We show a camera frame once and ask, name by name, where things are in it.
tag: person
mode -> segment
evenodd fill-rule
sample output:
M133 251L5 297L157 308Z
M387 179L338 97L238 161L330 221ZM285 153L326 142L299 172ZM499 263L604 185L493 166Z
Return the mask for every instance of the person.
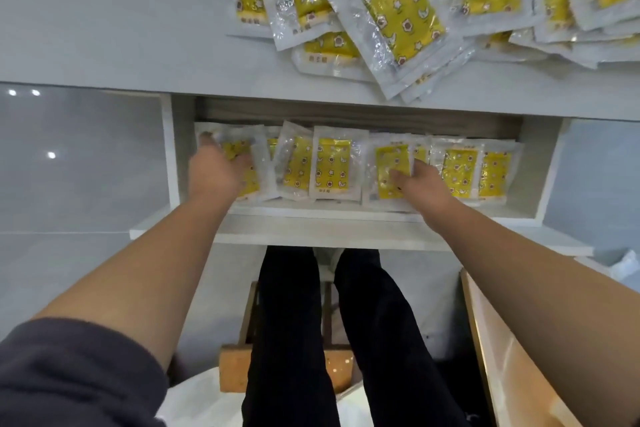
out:
M249 162L228 161L203 135L188 200L0 343L3 427L158 425L164 372ZM636 422L640 295L461 204L435 168L416 162L414 174L394 175L404 197L451 246L582 425ZM339 424L313 260L304 248L269 247L264 257L247 426ZM346 250L335 285L375 425L465 425L378 252Z

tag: forearm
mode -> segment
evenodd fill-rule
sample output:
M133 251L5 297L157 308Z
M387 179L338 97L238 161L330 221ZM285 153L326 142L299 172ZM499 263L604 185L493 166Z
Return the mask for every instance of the forearm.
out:
M436 228L584 427L640 417L640 295L464 204Z
M181 204L36 317L82 319L114 329L167 368L228 206L215 198Z

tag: white drawer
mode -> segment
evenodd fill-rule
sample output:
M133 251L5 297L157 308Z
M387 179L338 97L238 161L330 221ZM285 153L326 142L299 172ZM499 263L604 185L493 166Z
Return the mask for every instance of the white drawer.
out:
M506 204L479 209L499 223L554 250L588 256L593 249L542 225L571 119L499 115L425 108L365 107L267 99L215 99L162 95L170 203L131 230L132 238L186 197L188 161L195 152L195 122L340 124L371 130L429 132L468 137L517 138L520 169ZM449 250L417 214L377 212L357 203L284 199L234 205L216 236L220 243L304 245L395 250Z

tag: floor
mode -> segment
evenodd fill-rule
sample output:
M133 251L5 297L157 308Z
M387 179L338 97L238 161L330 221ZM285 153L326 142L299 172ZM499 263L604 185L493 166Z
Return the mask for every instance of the floor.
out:
M640 251L639 130L640 123L573 125L548 225L610 256ZM122 249L128 230L168 202L159 104L97 90L0 85L0 169L2 338ZM213 247L179 345L188 374L215 365L220 344L236 341L263 253L260 246ZM381 258L435 357L468 344L452 254Z

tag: person's left leg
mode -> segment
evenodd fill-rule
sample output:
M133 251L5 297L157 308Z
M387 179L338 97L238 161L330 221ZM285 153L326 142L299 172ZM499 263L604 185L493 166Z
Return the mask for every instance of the person's left leg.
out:
M260 269L245 427L339 427L324 363L320 277L311 248L269 246Z

